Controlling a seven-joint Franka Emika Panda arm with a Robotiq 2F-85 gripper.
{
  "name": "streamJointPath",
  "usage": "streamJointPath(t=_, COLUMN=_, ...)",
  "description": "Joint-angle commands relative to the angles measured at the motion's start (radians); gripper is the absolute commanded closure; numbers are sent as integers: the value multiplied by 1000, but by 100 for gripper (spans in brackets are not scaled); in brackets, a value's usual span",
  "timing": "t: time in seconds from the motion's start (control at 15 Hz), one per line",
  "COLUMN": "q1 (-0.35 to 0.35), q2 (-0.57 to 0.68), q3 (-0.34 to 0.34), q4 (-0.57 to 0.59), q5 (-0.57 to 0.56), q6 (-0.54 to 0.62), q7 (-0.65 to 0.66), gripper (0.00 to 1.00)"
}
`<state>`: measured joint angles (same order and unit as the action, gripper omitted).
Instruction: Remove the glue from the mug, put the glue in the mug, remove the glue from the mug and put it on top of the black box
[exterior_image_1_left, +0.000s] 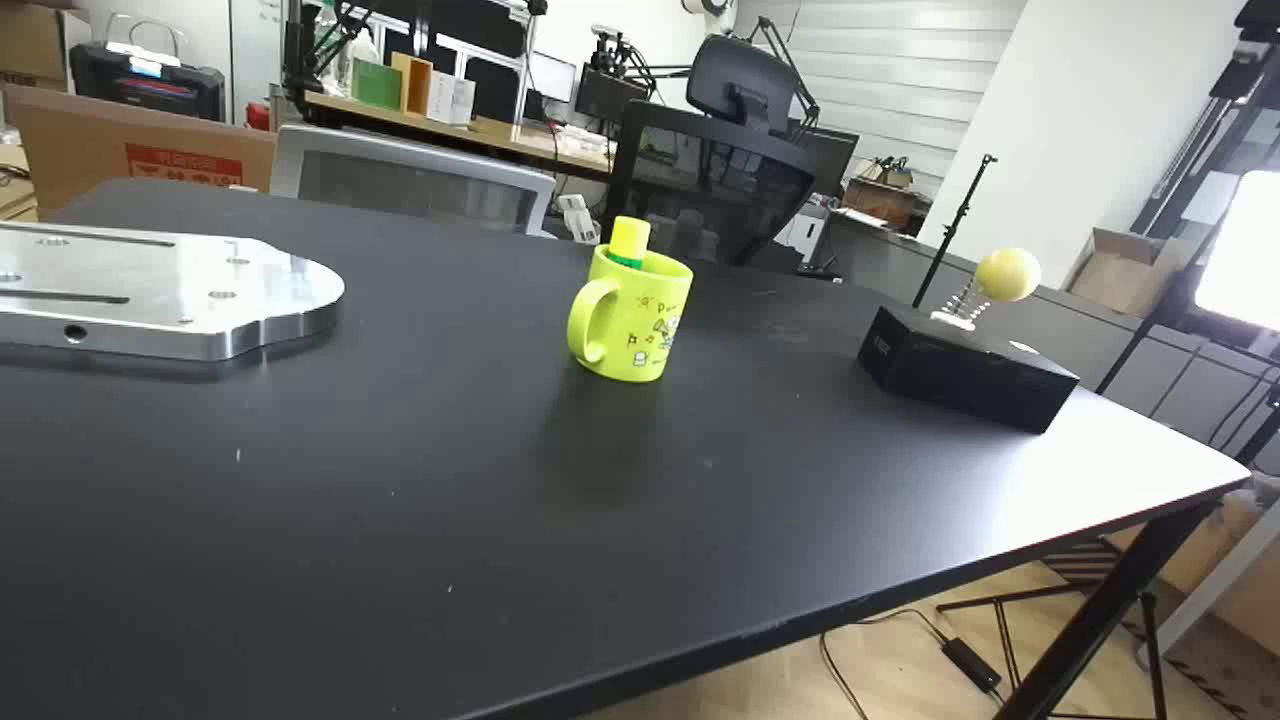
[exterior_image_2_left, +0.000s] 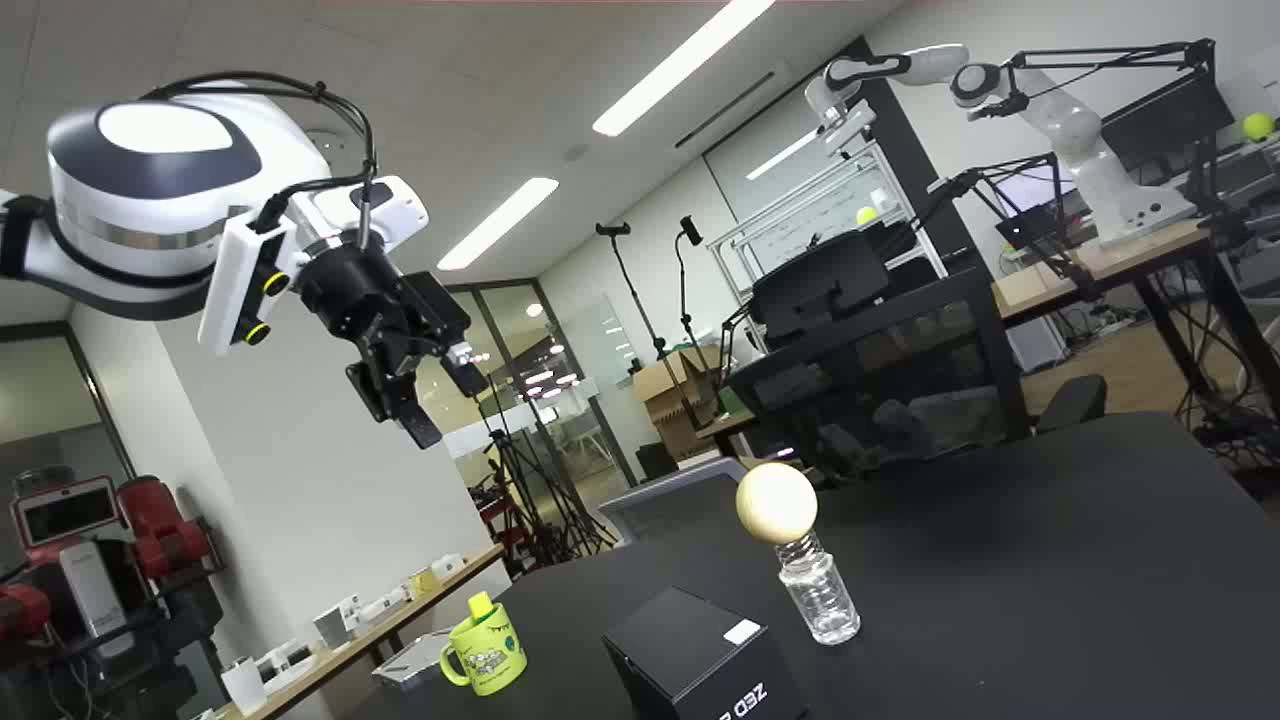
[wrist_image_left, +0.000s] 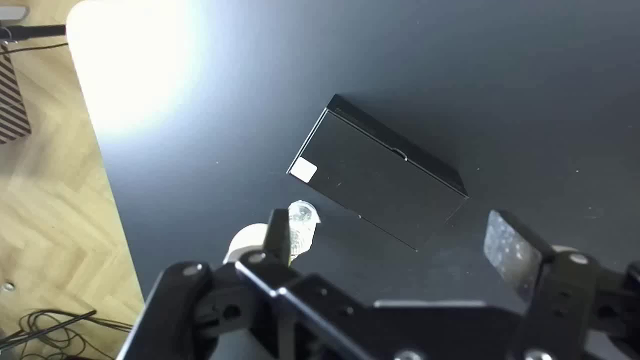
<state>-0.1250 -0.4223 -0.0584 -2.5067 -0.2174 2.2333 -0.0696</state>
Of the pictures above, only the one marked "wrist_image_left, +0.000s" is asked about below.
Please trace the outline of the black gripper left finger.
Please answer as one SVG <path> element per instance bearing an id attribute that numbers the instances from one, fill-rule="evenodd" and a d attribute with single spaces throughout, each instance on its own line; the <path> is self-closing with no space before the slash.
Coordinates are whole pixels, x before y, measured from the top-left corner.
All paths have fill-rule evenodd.
<path id="1" fill-rule="evenodd" d="M 290 222 L 286 207 L 273 211 L 265 238 L 265 251 L 282 263 L 290 261 Z"/>

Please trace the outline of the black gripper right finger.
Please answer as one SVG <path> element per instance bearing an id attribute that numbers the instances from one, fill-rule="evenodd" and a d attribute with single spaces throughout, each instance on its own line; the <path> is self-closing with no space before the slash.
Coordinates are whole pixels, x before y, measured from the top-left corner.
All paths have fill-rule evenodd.
<path id="1" fill-rule="evenodd" d="M 485 233 L 485 255 L 501 278 L 531 302 L 543 267 L 555 250 L 508 209 L 491 209 Z"/>

